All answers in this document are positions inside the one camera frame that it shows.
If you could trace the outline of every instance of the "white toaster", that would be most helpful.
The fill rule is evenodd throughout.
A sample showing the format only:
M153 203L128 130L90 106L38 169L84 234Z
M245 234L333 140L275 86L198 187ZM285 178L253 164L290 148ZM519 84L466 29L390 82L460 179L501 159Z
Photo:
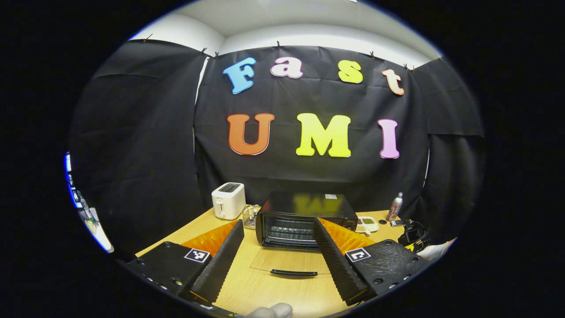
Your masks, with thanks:
M228 182L212 191L212 203L216 217L235 220L245 207L243 183Z

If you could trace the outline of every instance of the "white wall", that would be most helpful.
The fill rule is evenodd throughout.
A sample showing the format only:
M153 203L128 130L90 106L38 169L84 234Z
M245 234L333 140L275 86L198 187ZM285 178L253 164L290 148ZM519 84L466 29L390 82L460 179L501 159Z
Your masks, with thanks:
M151 23L130 40L145 39L162 40L188 46L195 50L207 48L205 53L214 55L219 51L225 37L200 21L180 14L168 14Z
M220 54L249 48L280 45L312 45L373 52L376 57L398 65L418 67L430 60L426 55L390 38L358 29L325 24L289 24L261 28L228 37Z
M369 54L386 59L398 65L418 67L431 59L417 50L394 41L391 38L376 35L353 28L326 24L288 24L276 25L240 33L225 38L216 30L200 21L180 14L169 14L131 38L174 42L193 49L206 49L214 55L251 48L281 45L325 46Z

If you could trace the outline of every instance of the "blue letter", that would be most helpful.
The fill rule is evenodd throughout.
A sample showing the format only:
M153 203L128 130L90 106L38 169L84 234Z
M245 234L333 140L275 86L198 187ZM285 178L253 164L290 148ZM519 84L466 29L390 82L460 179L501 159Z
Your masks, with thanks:
M232 93L234 94L241 93L242 91L250 88L253 85L253 81L245 79L245 75L247 75L250 78L252 78L253 75L255 75L253 73L253 68L251 68L249 64L253 65L256 62L257 61L254 58L248 57L243 61L237 62L234 65L224 70L223 73L228 74L229 79L232 81L233 84Z

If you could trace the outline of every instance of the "table surface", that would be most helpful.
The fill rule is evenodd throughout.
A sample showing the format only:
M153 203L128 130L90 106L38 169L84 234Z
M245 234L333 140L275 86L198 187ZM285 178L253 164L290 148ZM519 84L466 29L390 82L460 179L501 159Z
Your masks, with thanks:
M384 211L358 212L358 216L370 216L377 222L388 213ZM182 244L198 235L232 221L222 220L210 209L174 233L136 253L147 253L164 241ZM370 239L398 241L404 233L402 226L379 224L379 230ZM270 273L272 269L318 272L309 278L284 278ZM293 318L312 318L340 312L347 306L336 289L329 269L321 253L275 250L261 247L255 230L244 228L244 239L225 278L215 306L228 311L248 315L259 307L271 307L287 303L293 308Z

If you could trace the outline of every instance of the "wire basket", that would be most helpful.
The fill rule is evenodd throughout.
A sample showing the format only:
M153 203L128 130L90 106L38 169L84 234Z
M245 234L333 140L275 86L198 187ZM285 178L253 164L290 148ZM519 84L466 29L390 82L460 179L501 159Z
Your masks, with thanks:
M246 205L243 211L243 222L244 227L248 229L255 230L255 224L257 222L257 213L261 207L258 205Z

